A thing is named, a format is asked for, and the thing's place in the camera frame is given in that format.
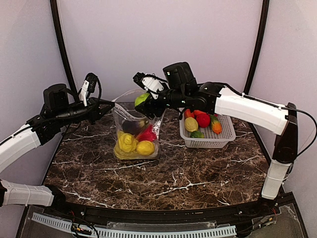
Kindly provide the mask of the yellow toy pear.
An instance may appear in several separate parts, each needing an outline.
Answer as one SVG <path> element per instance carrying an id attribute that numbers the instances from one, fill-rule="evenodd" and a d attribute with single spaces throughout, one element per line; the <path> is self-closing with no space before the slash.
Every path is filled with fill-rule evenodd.
<path id="1" fill-rule="evenodd" d="M 117 133 L 117 142 L 114 147 L 114 155 L 119 160 L 135 160 L 138 158 L 136 152 L 138 141 L 130 133 L 119 131 Z"/>

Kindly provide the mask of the dark purple toy eggplant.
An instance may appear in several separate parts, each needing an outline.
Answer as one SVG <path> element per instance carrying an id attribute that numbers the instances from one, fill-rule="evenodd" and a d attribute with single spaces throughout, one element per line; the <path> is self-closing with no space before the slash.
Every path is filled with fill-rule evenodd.
<path id="1" fill-rule="evenodd" d="M 138 135 L 146 129 L 148 124 L 149 124 L 149 121 L 146 119 L 137 120 L 137 121 L 125 120 L 122 123 L 122 130 L 124 133 Z"/>

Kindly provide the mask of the yellow toy lemon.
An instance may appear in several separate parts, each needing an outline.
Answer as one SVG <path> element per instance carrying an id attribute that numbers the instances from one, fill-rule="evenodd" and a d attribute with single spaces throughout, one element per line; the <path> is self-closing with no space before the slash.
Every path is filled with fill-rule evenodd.
<path id="1" fill-rule="evenodd" d="M 137 144 L 136 151 L 142 156 L 149 156 L 155 151 L 155 144 L 148 140 L 143 140 Z"/>

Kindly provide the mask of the red toy pepper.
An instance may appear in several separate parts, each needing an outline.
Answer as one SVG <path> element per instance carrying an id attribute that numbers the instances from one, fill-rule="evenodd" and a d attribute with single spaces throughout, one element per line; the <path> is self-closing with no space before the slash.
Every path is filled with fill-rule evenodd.
<path id="1" fill-rule="evenodd" d="M 150 124 L 142 133 L 140 133 L 136 139 L 141 141 L 150 141 L 154 142 L 157 139 L 157 135 L 154 133 L 153 125 Z"/>

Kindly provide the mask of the yellow napa cabbage toy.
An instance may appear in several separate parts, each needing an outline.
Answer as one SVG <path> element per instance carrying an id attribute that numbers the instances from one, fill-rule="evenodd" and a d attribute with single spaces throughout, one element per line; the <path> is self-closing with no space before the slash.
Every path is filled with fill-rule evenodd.
<path id="1" fill-rule="evenodd" d="M 135 151 L 126 153 L 121 151 L 118 147 L 115 147 L 114 150 L 114 156 L 119 160 L 146 160 L 146 159 L 155 159 L 160 154 L 160 149 L 158 146 L 155 147 L 155 150 L 150 155 L 140 155 Z"/>

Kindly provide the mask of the light green toy fruit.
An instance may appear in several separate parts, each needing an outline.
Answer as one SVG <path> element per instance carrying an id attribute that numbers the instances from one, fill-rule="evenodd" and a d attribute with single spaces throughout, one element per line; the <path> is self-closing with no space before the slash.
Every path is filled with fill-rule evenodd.
<path id="1" fill-rule="evenodd" d="M 134 106 L 138 106 L 139 104 L 141 104 L 142 102 L 144 102 L 149 96 L 150 96 L 150 93 L 143 93 L 143 94 L 141 94 L 140 96 L 138 96 L 138 97 L 135 99 Z"/>

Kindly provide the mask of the cream toy apple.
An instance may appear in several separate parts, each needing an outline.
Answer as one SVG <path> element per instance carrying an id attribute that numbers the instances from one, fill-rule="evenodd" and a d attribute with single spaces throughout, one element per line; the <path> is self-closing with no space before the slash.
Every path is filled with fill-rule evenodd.
<path id="1" fill-rule="evenodd" d="M 188 117 L 184 120 L 185 129 L 188 132 L 197 131 L 199 128 L 198 122 L 193 117 Z"/>

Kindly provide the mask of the clear zip top bag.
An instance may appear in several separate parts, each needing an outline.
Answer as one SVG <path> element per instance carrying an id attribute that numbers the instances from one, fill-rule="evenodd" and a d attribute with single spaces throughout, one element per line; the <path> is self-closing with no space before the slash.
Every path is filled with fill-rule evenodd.
<path id="1" fill-rule="evenodd" d="M 113 100 L 116 126 L 113 155 L 118 160 L 155 160 L 160 157 L 159 131 L 163 117 L 149 119 L 135 110 L 147 97 L 142 89 L 129 90 Z"/>

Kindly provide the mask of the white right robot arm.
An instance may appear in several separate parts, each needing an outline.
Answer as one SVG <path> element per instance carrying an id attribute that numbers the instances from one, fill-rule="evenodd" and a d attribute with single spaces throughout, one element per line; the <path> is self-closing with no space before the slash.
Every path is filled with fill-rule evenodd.
<path id="1" fill-rule="evenodd" d="M 166 109 L 200 110 L 241 119 L 271 131 L 276 139 L 261 197 L 274 200 L 294 161 L 301 155 L 297 120 L 300 110 L 292 103 L 285 106 L 240 93 L 227 83 L 199 84 L 187 62 L 166 66 L 163 72 L 165 79 L 141 72 L 133 76 L 133 81 L 150 93 L 135 107 L 136 111 L 153 119 Z"/>

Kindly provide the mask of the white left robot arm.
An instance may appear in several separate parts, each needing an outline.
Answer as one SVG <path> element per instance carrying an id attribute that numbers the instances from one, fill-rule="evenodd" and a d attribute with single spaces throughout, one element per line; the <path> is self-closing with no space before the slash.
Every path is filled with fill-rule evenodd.
<path id="1" fill-rule="evenodd" d="M 95 124 L 113 107 L 112 101 L 78 96 L 67 89 L 65 84 L 55 84 L 45 89 L 41 112 L 0 143 L 0 170 L 4 171 L 24 154 L 52 140 L 61 132 L 62 127 L 85 120 Z M 54 185 L 35 186 L 3 179 L 0 181 L 1 206 L 18 204 L 55 207 L 65 200 L 63 192 Z"/>

